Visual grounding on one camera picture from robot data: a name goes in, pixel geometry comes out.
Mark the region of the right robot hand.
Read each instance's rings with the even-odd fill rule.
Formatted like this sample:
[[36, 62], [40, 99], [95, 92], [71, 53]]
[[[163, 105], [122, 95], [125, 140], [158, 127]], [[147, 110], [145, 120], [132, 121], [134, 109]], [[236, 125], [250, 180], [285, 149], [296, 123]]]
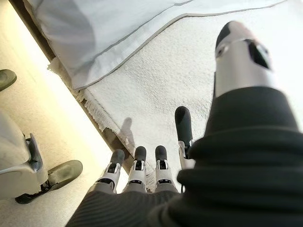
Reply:
[[124, 153], [116, 150], [67, 223], [69, 227], [300, 227], [303, 135], [273, 82], [267, 49], [237, 21], [220, 31], [214, 94], [204, 136], [193, 141], [189, 110], [175, 111], [181, 170], [155, 149], [156, 188], [146, 191], [146, 149], [135, 150], [116, 193]]

